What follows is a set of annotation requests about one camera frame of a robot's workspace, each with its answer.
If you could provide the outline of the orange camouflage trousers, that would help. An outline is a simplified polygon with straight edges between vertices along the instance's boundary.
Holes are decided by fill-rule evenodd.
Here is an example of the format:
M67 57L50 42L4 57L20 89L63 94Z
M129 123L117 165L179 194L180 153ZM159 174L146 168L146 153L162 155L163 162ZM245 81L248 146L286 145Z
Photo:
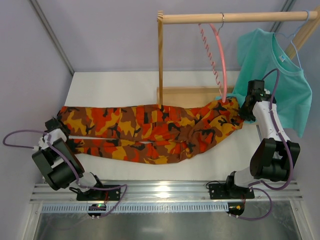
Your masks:
M235 97L183 108L64 106L57 119L76 154L142 164L175 164L204 153L243 127Z

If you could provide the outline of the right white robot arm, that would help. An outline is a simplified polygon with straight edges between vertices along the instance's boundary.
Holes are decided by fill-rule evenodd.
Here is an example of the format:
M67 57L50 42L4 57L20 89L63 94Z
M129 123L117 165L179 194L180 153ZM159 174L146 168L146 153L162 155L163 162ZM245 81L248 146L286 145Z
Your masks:
M261 143L253 154L249 167L232 172L226 179L225 190L232 199L244 197L250 187L283 182L277 190L285 189L291 182L293 168L300 153L300 145L291 142L286 135L277 113L273 95L265 91L263 80L248 82L247 96L239 115L246 121L257 121L261 133Z

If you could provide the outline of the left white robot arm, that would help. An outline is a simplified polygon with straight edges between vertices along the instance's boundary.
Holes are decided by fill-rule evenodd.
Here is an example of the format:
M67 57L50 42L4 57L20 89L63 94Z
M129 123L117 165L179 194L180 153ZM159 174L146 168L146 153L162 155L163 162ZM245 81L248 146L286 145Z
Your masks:
M32 159L47 184L55 191L69 189L78 201L101 201L103 184L92 173L85 172L71 148L69 135L62 123L52 118L45 122L46 131L40 138Z

